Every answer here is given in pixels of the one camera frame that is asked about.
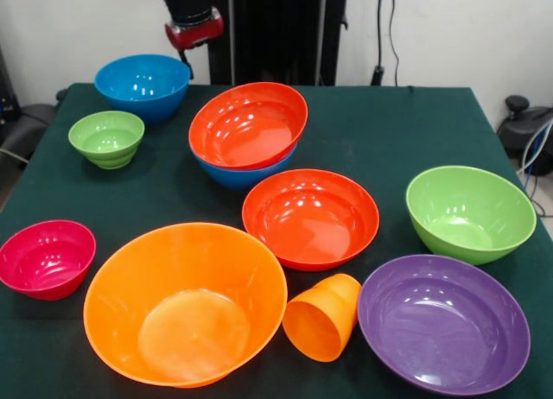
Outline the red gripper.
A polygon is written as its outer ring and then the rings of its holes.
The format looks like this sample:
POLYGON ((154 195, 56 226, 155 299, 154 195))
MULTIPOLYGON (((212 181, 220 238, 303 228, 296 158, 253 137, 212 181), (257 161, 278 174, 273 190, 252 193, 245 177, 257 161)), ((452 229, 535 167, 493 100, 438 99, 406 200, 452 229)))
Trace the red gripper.
MULTIPOLYGON (((220 37, 224 32, 224 22, 219 10, 211 8, 210 16, 198 24, 179 25, 174 22, 165 24, 165 33, 175 49, 193 49, 220 37)), ((194 70, 184 50, 179 51, 181 62, 188 67, 189 78, 194 78, 194 70)))

